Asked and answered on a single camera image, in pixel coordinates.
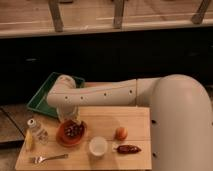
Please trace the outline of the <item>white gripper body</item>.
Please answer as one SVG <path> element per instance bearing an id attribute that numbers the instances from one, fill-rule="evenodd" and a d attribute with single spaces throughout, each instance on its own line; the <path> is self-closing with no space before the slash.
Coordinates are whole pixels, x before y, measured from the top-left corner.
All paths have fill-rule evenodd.
<path id="1" fill-rule="evenodd" d="M 67 108 L 57 108 L 56 109 L 59 121 L 61 123 L 72 120 L 74 122 L 77 121 L 78 117 L 78 108 L 76 106 L 71 106 Z"/>

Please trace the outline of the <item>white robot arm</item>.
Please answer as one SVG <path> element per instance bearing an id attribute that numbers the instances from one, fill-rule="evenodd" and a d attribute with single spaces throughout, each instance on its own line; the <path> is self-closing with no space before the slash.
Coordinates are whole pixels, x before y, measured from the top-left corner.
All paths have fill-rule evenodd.
<path id="1" fill-rule="evenodd" d="M 150 109 L 152 171 L 213 171 L 213 106 L 190 76 L 132 79 L 87 88 L 60 76 L 47 103 L 60 115 L 76 106 L 143 106 Z"/>

